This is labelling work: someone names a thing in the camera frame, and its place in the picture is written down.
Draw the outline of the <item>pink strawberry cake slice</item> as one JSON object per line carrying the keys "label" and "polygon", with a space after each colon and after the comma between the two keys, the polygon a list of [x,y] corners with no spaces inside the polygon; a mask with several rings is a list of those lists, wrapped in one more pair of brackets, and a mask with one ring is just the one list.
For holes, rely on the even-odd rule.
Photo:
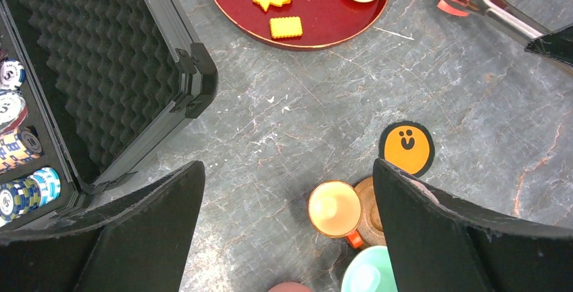
{"label": "pink strawberry cake slice", "polygon": [[464,5],[464,2],[460,0],[439,0],[437,3],[437,7],[452,16],[457,17],[468,17],[470,12],[468,11],[467,7]]}

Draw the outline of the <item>brown saucer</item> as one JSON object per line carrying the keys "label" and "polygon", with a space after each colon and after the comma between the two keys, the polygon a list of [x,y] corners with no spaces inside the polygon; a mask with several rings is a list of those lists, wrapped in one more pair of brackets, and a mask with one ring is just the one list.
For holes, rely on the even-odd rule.
{"label": "brown saucer", "polygon": [[362,206],[362,217],[357,227],[357,233],[362,239],[362,245],[359,248],[386,246],[387,242],[374,193],[373,178],[363,179],[355,186],[355,190]]}

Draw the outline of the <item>orange square cracker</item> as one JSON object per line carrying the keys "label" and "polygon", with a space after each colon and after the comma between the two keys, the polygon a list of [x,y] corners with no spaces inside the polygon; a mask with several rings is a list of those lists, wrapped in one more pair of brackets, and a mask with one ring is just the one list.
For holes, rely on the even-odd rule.
{"label": "orange square cracker", "polygon": [[303,34],[303,27],[299,16],[270,18],[269,27],[273,39],[300,37]]}

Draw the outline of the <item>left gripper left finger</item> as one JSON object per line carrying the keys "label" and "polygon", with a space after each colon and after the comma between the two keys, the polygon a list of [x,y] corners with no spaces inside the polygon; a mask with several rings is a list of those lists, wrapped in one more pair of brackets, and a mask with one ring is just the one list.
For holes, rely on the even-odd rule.
{"label": "left gripper left finger", "polygon": [[204,188],[194,161],[42,230],[1,233],[1,290],[179,290]]}

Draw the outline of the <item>orange smiley coaster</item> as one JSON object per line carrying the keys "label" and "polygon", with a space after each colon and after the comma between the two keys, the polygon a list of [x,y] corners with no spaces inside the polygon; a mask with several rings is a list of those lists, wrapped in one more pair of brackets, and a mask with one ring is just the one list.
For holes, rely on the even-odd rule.
{"label": "orange smiley coaster", "polygon": [[388,125],[378,144],[379,158],[416,177],[433,164],[435,146],[428,129],[420,123],[400,121]]}

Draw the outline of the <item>black open case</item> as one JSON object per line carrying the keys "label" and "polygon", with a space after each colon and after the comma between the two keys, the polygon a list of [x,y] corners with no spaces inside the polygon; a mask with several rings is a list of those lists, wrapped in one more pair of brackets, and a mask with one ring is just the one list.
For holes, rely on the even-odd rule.
{"label": "black open case", "polygon": [[127,183],[217,84],[178,0],[1,0],[1,231]]}

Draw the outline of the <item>small orange cup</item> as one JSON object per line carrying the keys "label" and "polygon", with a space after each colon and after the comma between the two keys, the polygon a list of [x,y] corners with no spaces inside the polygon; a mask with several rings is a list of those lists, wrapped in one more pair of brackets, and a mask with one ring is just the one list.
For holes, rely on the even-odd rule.
{"label": "small orange cup", "polygon": [[313,227],[330,238],[345,238],[354,249],[364,242],[357,232],[362,203],[356,190],[341,180],[318,185],[309,196],[307,213]]}

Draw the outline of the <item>red round tray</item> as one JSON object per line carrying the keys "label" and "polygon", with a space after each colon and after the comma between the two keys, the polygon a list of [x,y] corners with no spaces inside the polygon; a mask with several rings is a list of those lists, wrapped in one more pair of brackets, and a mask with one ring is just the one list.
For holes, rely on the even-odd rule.
{"label": "red round tray", "polygon": [[[389,0],[358,3],[353,0],[292,0],[264,11],[252,0],[214,0],[222,13],[249,36],[283,49],[313,51],[341,44],[356,37],[382,15]],[[299,17],[303,34],[273,39],[270,19]]]}

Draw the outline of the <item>mint green cup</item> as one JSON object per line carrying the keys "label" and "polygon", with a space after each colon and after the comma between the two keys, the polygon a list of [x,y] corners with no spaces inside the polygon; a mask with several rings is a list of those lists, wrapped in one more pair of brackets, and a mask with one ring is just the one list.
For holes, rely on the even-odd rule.
{"label": "mint green cup", "polygon": [[343,275],[341,291],[398,292],[387,247],[377,245],[359,252]]}

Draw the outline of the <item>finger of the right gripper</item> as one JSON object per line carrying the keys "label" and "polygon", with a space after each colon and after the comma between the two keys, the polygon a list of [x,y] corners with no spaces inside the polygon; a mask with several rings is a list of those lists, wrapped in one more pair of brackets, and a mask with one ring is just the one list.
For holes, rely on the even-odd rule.
{"label": "finger of the right gripper", "polygon": [[572,66],[572,24],[530,41],[525,51]]}

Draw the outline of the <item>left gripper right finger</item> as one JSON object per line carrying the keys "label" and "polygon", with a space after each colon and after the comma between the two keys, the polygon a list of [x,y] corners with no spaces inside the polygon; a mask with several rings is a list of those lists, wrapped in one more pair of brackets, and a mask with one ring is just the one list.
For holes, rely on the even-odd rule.
{"label": "left gripper right finger", "polygon": [[382,159],[372,174],[398,290],[572,290],[571,229],[486,209]]}

